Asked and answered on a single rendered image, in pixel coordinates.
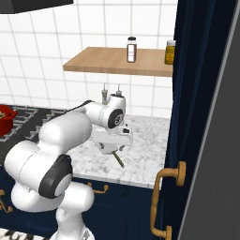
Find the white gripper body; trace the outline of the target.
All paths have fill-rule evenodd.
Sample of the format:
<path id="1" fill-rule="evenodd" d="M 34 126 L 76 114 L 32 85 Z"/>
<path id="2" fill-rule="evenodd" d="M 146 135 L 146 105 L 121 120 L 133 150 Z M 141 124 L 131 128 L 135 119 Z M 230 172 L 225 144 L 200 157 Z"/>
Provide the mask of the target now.
<path id="1" fill-rule="evenodd" d="M 132 129 L 129 127 L 116 127 L 110 130 L 98 128 L 93 133 L 93 141 L 103 155 L 110 155 L 113 152 L 118 151 L 121 145 L 132 145 Z M 104 149 L 100 148 L 100 143 L 105 145 Z"/>

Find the dark grey spatula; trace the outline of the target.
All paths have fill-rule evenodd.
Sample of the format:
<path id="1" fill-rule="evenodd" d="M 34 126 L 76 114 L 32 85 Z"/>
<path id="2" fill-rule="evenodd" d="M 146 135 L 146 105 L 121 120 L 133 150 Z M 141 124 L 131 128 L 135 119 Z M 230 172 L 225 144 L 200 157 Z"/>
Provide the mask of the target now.
<path id="1" fill-rule="evenodd" d="M 122 168 L 125 168 L 125 165 L 123 163 L 123 161 L 120 159 L 120 157 L 116 154 L 116 152 L 112 152 L 112 154 L 114 155 L 115 159 L 118 161 L 118 163 L 120 164 L 120 166 Z"/>

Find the red pot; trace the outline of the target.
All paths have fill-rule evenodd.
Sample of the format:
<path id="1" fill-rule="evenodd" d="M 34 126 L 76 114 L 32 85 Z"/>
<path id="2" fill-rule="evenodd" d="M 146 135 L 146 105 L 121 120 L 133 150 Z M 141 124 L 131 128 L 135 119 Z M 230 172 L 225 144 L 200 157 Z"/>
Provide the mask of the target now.
<path id="1" fill-rule="evenodd" d="M 17 115 L 16 111 L 13 111 L 7 105 L 0 105 L 0 136 L 4 136 L 9 133 L 13 128 L 13 119 Z"/>

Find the navy drawer front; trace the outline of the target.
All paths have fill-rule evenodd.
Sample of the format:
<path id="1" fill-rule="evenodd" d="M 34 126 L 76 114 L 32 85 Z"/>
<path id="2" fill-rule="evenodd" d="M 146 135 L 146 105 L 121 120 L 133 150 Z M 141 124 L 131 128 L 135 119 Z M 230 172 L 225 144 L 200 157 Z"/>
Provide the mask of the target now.
<path id="1" fill-rule="evenodd" d="M 82 214 L 95 240 L 160 240 L 150 231 L 152 190 L 74 177 L 78 183 L 91 183 L 93 206 Z"/>

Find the black hob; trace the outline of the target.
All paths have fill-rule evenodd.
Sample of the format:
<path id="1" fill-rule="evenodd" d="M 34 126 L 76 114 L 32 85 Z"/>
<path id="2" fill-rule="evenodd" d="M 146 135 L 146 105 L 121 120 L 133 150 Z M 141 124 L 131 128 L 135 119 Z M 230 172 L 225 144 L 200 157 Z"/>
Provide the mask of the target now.
<path id="1" fill-rule="evenodd" d="M 9 108 L 17 112 L 13 119 L 13 128 L 4 136 L 0 136 L 0 159 L 16 143 L 23 140 L 38 142 L 38 133 L 41 126 L 57 116 L 66 113 L 66 110 L 38 108 L 20 105 L 9 105 Z"/>

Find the brown spice jar black lid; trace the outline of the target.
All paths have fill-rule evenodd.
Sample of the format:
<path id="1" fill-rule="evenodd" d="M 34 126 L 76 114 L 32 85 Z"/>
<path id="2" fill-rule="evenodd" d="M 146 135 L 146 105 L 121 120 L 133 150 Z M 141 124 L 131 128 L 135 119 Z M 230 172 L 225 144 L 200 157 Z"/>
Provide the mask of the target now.
<path id="1" fill-rule="evenodd" d="M 129 37 L 127 39 L 127 61 L 134 63 L 137 55 L 137 42 L 135 37 Z"/>

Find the navy tall cabinet door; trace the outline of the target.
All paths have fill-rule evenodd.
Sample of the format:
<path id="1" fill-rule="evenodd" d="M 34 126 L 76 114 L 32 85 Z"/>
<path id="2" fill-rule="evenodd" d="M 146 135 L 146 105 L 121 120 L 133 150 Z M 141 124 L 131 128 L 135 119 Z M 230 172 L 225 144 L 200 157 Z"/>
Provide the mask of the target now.
<path id="1" fill-rule="evenodd" d="M 178 240 L 207 117 L 238 0 L 178 0 L 172 75 L 172 117 L 165 166 L 187 166 L 183 186 L 162 179 L 163 227 Z"/>

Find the yellow jar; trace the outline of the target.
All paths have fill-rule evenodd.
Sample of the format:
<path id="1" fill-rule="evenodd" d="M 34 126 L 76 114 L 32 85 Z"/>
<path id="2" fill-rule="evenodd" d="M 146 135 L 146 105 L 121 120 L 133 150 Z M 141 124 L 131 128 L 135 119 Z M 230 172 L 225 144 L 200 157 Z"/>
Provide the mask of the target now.
<path id="1" fill-rule="evenodd" d="M 172 65 L 175 51 L 175 40 L 168 40 L 165 51 L 165 64 Z"/>

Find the black white patterned rug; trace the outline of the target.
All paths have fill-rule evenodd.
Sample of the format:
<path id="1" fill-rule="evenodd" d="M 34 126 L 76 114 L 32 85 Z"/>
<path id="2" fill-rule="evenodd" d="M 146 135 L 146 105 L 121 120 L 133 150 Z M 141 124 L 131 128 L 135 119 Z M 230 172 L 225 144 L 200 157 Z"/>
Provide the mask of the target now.
<path id="1" fill-rule="evenodd" d="M 0 240 L 49 240 L 46 237 L 33 235 L 31 233 L 16 232 L 0 228 Z"/>

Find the black range hood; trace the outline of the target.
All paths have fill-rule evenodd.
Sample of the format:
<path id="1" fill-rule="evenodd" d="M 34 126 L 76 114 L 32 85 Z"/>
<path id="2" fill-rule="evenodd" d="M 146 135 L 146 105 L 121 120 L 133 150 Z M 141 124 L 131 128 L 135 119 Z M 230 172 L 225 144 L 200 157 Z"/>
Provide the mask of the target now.
<path id="1" fill-rule="evenodd" d="M 0 0 L 0 14 L 15 14 L 71 5 L 73 0 Z"/>

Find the wooden wall shelf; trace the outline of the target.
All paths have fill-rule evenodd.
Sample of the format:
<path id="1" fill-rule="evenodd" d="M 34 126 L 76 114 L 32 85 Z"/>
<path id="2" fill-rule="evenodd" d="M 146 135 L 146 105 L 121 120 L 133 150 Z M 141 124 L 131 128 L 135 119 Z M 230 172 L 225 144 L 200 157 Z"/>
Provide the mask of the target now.
<path id="1" fill-rule="evenodd" d="M 64 71 L 171 77 L 173 67 L 164 64 L 164 50 L 138 49 L 134 63 L 125 48 L 88 47 L 63 65 Z"/>

